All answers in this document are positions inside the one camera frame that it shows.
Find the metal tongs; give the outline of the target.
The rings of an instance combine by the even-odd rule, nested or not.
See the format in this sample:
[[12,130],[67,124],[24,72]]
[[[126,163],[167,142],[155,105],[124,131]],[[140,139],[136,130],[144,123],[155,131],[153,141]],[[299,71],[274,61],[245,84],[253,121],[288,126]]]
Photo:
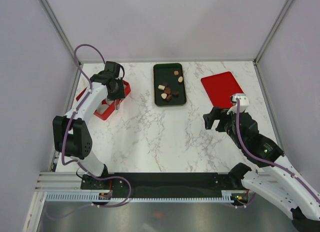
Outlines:
[[121,102],[122,102],[122,99],[106,100],[106,104],[108,105],[108,107],[114,108],[116,111],[119,110]]

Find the red box lid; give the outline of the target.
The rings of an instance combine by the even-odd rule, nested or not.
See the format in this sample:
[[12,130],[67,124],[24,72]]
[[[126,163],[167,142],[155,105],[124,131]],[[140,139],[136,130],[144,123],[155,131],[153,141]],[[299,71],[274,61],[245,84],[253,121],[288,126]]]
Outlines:
[[245,95],[230,71],[203,77],[200,81],[212,105],[220,109],[230,109],[234,105],[233,95]]

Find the dark round chocolate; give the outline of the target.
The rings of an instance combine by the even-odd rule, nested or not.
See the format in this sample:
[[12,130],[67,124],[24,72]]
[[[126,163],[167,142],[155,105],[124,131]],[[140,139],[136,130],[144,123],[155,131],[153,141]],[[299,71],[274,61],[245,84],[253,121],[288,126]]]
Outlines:
[[179,96],[179,92],[178,92],[178,91],[173,91],[173,92],[172,92],[172,95],[173,95],[174,97],[178,97],[178,96]]

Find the dark brown square chocolate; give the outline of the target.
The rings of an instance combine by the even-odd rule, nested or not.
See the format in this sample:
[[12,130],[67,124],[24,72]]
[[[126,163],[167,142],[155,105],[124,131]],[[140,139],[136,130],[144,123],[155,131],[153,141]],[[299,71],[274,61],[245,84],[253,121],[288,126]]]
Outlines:
[[168,94],[167,96],[166,96],[166,98],[165,98],[165,100],[167,101],[167,102],[169,102],[171,99],[172,99],[172,95],[171,94]]

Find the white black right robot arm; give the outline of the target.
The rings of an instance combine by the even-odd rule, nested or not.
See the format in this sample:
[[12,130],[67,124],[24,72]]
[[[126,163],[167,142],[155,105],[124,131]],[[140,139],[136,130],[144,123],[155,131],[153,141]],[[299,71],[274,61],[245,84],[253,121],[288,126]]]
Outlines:
[[320,230],[320,194],[294,169],[283,150],[270,138],[260,134],[258,123],[247,112],[227,113],[214,107],[203,115],[205,129],[218,121],[216,131],[226,133],[244,156],[275,179],[275,186],[244,163],[228,173],[233,189],[250,190],[287,215],[299,232]]

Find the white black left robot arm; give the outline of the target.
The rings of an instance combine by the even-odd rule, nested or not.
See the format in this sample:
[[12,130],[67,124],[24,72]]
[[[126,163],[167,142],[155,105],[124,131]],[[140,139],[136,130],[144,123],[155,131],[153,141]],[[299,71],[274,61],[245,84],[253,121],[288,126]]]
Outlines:
[[111,101],[109,108],[118,109],[125,98],[124,67],[107,61],[104,70],[88,79],[89,87],[84,91],[75,107],[52,121],[54,147],[61,154],[61,163],[67,166],[76,163],[98,189],[105,189],[110,182],[107,166],[93,152],[93,140],[87,123],[97,108],[105,101]]

